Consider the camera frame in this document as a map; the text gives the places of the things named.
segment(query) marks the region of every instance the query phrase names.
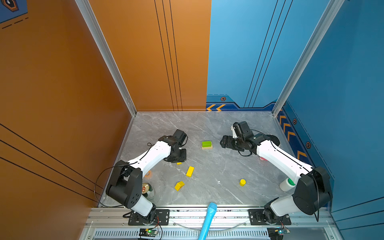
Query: green bottle cap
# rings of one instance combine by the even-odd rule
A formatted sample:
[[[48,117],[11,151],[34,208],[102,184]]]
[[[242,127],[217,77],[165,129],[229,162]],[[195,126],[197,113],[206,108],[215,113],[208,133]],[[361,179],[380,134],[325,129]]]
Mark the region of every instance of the green bottle cap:
[[[289,183],[291,186],[295,186],[295,183],[294,183],[290,178],[288,178],[288,183]]]

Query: white bottle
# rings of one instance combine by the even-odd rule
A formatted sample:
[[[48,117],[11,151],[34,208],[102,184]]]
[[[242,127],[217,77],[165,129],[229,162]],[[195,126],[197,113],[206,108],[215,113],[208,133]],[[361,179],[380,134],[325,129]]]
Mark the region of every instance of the white bottle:
[[[280,189],[284,192],[287,192],[295,187],[295,184],[290,178],[285,179],[282,183],[280,183]]]

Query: blue handle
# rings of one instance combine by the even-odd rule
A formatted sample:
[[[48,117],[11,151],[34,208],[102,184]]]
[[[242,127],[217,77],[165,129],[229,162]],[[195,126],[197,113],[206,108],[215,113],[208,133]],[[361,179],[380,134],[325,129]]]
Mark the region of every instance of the blue handle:
[[[207,215],[205,216],[203,227],[201,228],[201,232],[199,235],[199,240],[205,240],[207,237],[209,227],[211,226],[212,219],[217,210],[217,205],[211,202],[207,208]]]

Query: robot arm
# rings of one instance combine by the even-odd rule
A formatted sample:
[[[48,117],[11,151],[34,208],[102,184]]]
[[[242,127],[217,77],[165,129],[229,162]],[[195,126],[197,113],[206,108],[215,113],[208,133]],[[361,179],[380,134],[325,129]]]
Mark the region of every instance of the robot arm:
[[[297,184],[302,174],[305,175],[312,171],[311,165],[292,157],[289,153],[276,146],[271,140],[261,142],[256,149],[256,153],[275,165],[295,184]]]
[[[143,176],[163,159],[167,162],[184,162],[187,158],[186,149],[181,147],[186,137],[183,131],[177,129],[172,136],[159,138],[155,145],[140,156],[128,162],[117,162],[107,184],[106,194],[152,222],[156,206],[141,194]]]
[[[235,122],[231,130],[233,137],[223,136],[220,142],[223,148],[249,150],[251,154],[271,162],[296,184],[294,194],[273,199],[264,206],[264,218],[268,223],[277,223],[284,215],[298,211],[312,215],[332,200],[329,175],[325,169],[313,169],[289,155],[272,141],[270,135],[254,135],[246,122]]]

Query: yellow cylinder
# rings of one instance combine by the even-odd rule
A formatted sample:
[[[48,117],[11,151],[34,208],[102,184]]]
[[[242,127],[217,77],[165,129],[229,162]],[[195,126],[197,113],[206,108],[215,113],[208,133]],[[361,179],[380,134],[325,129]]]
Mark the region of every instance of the yellow cylinder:
[[[243,187],[246,183],[247,183],[247,182],[245,181],[245,179],[240,180],[240,186]]]

